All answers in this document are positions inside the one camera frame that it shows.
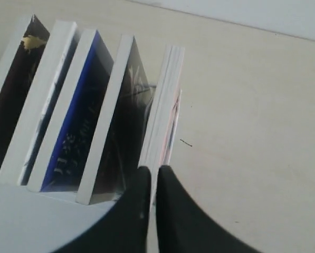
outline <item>book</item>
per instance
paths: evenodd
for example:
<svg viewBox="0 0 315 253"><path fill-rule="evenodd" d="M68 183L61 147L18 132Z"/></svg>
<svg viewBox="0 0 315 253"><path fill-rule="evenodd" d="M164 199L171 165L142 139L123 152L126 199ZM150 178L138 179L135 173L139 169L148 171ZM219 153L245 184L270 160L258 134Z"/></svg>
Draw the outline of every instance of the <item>book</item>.
<svg viewBox="0 0 315 253"><path fill-rule="evenodd" d="M98 31L84 30L35 160L29 190L78 189L112 66Z"/></svg>
<svg viewBox="0 0 315 253"><path fill-rule="evenodd" d="M156 193L158 170L161 165L169 164L175 138L181 95L179 77L184 53L183 47L166 47L142 145L139 166L147 166L151 172L150 208Z"/></svg>
<svg viewBox="0 0 315 253"><path fill-rule="evenodd" d="M22 16L0 60L0 168L48 38L35 15Z"/></svg>
<svg viewBox="0 0 315 253"><path fill-rule="evenodd" d="M76 201L116 198L136 171L155 89L134 36L123 35L110 74Z"/></svg>
<svg viewBox="0 0 315 253"><path fill-rule="evenodd" d="M0 183L26 184L78 39L75 22L55 22L2 163Z"/></svg>

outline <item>small mark on floor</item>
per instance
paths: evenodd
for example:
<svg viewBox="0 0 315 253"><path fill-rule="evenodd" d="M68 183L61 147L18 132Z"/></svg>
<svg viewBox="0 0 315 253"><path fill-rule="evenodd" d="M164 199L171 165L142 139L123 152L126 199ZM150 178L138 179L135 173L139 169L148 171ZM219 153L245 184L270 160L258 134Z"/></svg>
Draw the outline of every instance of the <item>small mark on floor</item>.
<svg viewBox="0 0 315 253"><path fill-rule="evenodd" d="M179 139L181 142L183 142L183 143L185 143L185 144L187 144L189 147L192 147L192 145L191 144L189 144L188 142L186 142L186 141L184 141L184 140L182 140L182 139Z"/></svg>

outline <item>white wall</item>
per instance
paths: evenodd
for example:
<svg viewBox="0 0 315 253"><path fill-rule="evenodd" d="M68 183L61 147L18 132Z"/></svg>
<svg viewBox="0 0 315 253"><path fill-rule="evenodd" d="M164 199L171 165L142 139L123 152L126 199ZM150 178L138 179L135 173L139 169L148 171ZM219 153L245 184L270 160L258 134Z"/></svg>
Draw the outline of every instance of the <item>white wall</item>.
<svg viewBox="0 0 315 253"><path fill-rule="evenodd" d="M133 0L315 41L315 0Z"/></svg>

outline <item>blue book cover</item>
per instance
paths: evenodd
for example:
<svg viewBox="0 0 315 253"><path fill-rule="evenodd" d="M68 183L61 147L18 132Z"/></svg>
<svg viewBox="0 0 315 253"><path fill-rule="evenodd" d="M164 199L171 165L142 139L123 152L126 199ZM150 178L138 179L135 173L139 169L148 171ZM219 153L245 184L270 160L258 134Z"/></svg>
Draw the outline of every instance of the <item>blue book cover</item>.
<svg viewBox="0 0 315 253"><path fill-rule="evenodd" d="M109 81L97 54L100 40L96 33L54 146L42 191L77 188L80 183Z"/></svg>

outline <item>dark book cover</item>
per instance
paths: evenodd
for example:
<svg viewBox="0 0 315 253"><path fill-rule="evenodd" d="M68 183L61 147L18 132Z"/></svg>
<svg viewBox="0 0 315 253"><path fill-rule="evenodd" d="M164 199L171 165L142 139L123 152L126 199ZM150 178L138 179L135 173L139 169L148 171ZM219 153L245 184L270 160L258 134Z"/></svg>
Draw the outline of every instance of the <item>dark book cover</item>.
<svg viewBox="0 0 315 253"><path fill-rule="evenodd" d="M96 33L54 146L42 191L79 186L109 81L96 52L100 40Z"/></svg>
<svg viewBox="0 0 315 253"><path fill-rule="evenodd" d="M27 27L0 92L0 167L45 49L49 32L36 16Z"/></svg>
<svg viewBox="0 0 315 253"><path fill-rule="evenodd" d="M122 192L138 168L155 88L134 41L99 164L93 194Z"/></svg>

